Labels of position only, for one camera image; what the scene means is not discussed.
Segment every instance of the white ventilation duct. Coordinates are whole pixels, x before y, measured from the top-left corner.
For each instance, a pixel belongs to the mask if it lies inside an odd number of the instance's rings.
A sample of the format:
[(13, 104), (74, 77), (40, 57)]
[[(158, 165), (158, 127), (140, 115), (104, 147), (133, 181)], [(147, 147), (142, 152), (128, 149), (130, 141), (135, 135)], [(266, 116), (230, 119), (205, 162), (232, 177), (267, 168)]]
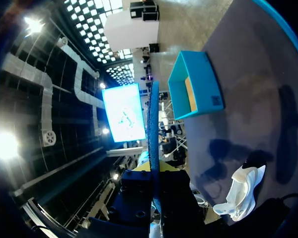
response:
[(51, 78), (47, 73), (29, 65), (11, 53), (6, 55), (2, 70), (43, 86), (41, 107), (41, 135), (43, 146), (47, 147), (54, 145), (56, 142), (56, 135), (52, 131), (53, 84)]
[(62, 46), (61, 49), (77, 63), (75, 81), (74, 81), (74, 92), (80, 101), (92, 105), (94, 132), (95, 132), (95, 136), (98, 136), (101, 134), (101, 130), (100, 128), (98, 128), (96, 107), (104, 109), (105, 108), (104, 102), (82, 91), (81, 83), (82, 83), (82, 75), (83, 75), (84, 69), (91, 76), (93, 76), (95, 80), (99, 77), (99, 72), (95, 72), (94, 70), (92, 70), (91, 67), (85, 61), (81, 60), (80, 56), (75, 51), (73, 51), (72, 48), (69, 47), (68, 45)]

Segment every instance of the monitor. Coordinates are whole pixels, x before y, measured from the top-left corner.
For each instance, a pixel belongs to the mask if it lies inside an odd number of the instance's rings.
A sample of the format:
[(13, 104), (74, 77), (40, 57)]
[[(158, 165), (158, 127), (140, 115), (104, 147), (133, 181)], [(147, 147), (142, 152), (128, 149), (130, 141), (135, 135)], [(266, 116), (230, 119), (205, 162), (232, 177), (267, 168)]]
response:
[(139, 85), (102, 90), (109, 127), (115, 142), (146, 138)]

